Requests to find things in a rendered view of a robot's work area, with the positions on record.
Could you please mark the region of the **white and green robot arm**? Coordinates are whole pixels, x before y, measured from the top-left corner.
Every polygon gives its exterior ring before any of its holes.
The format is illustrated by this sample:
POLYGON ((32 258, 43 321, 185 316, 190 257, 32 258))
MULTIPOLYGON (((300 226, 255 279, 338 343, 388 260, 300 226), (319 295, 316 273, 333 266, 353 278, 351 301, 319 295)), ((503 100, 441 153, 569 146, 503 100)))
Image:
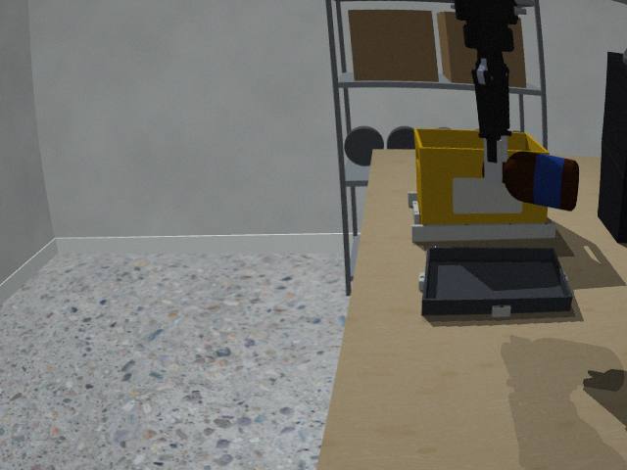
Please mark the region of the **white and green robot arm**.
POLYGON ((455 0, 451 9, 455 9, 457 19, 466 24, 498 27, 517 24, 518 15, 526 15, 526 9, 517 8, 514 0, 455 0))

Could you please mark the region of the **brown glass bottle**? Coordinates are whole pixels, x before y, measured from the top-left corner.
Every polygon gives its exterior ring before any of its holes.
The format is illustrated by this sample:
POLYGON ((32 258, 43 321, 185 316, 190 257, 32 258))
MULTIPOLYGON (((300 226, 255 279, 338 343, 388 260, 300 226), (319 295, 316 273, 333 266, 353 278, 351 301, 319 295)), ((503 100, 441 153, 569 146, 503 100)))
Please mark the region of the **brown glass bottle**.
POLYGON ((574 160, 520 151, 503 162, 503 183, 523 203, 573 211, 579 186, 574 160))

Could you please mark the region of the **yellow open-top crate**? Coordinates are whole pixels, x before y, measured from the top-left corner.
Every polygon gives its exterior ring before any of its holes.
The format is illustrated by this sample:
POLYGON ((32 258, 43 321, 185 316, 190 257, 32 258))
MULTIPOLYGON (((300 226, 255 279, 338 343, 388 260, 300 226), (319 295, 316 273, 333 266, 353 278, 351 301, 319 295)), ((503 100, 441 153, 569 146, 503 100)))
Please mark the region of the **yellow open-top crate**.
MULTIPOLYGON (((484 184, 484 139, 479 130, 413 130, 419 149, 415 145, 420 224, 547 222, 548 207, 514 199, 504 183, 484 184)), ((508 157, 517 150, 550 155, 528 133, 512 132, 507 143, 508 157)))

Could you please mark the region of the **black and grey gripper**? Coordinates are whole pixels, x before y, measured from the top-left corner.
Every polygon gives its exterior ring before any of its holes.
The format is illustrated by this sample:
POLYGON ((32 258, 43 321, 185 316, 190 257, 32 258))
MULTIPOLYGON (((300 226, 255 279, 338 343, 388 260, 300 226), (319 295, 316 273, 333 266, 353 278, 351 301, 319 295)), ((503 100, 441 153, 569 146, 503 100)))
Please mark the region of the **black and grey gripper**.
POLYGON ((503 162, 508 159, 507 136, 511 136, 508 131, 509 69, 504 64, 502 52, 514 50, 512 30, 482 23, 465 24, 463 36, 464 45, 477 50, 476 70, 472 69, 471 74, 476 94, 478 135, 484 138, 484 184, 502 187, 503 162))

